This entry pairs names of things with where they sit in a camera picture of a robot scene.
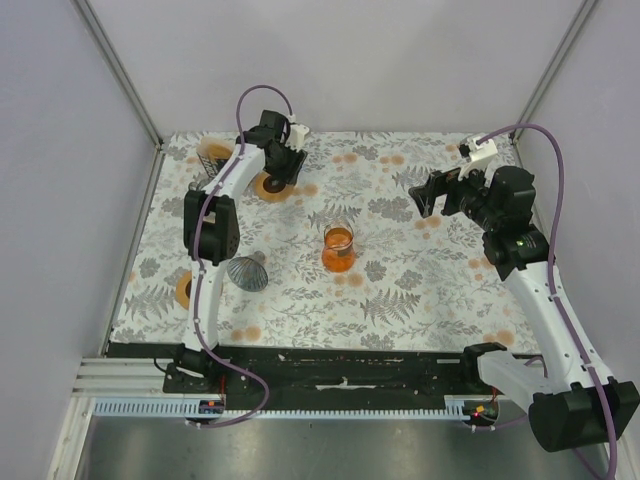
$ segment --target orange liquid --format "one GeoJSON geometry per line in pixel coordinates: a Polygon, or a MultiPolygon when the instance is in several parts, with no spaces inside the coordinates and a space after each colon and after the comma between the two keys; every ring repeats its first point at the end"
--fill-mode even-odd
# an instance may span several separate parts
{"type": "Polygon", "coordinates": [[[324,245],[322,264],[330,272],[346,272],[355,263],[353,235],[346,228],[337,227],[329,230],[324,237],[324,245]]]}

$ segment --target gray floor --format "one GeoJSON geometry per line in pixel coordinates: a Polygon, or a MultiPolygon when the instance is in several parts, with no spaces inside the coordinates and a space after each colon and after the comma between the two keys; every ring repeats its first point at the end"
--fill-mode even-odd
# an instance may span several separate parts
{"type": "MultiPolygon", "coordinates": [[[[571,452],[544,452],[526,423],[472,435],[439,421],[263,419],[198,431],[179,419],[96,417],[89,434],[78,480],[589,478],[571,452]]],[[[602,448],[584,451],[605,470],[602,448]]]]}

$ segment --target wall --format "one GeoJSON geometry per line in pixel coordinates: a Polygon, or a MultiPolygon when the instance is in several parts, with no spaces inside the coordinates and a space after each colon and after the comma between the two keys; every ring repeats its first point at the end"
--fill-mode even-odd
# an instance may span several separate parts
{"type": "Polygon", "coordinates": [[[43,478],[153,148],[68,0],[0,7],[0,478],[43,478]]]}
{"type": "MultiPolygon", "coordinates": [[[[557,135],[566,162],[558,263],[585,330],[618,380],[640,388],[640,3],[603,2],[534,121],[557,135]]],[[[548,227],[557,169],[536,132],[522,137],[548,227]]],[[[640,413],[629,436],[640,451],[640,413]]]]}
{"type": "MultiPolygon", "coordinates": [[[[235,102],[256,83],[283,89],[316,130],[501,127],[520,115],[580,0],[91,3],[167,135],[235,130],[235,102]]],[[[244,118],[282,109],[261,95],[244,118]]]]}

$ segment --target glass of orange liquid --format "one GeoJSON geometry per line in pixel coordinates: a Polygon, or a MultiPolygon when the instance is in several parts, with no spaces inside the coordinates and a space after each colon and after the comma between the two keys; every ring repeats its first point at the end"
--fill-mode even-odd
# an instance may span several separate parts
{"type": "Polygon", "coordinates": [[[322,264],[327,270],[342,273],[349,270],[356,261],[353,249],[353,229],[346,220],[339,220],[324,229],[324,249],[322,264]]]}

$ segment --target fern pattern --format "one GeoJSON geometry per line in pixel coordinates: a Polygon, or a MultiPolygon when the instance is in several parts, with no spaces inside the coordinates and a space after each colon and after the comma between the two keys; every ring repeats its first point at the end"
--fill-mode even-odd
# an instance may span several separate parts
{"type": "MultiPolygon", "coordinates": [[[[182,244],[183,199],[190,182],[207,177],[195,151],[205,135],[229,143],[237,136],[179,132],[167,142],[112,341],[182,341],[189,320],[177,288],[192,271],[182,244]]],[[[463,216],[423,220],[407,194],[430,171],[461,164],[452,146],[465,136],[310,135],[291,196],[265,203],[250,186],[237,202],[238,255],[264,252],[269,285],[243,292],[225,276],[220,342],[437,351],[513,338],[511,350],[535,352],[521,309],[484,259],[479,228],[463,216]],[[341,275],[320,261],[323,230],[336,220],[352,226],[357,254],[341,275]]],[[[513,164],[508,141],[498,149],[493,164],[513,164]]]]}

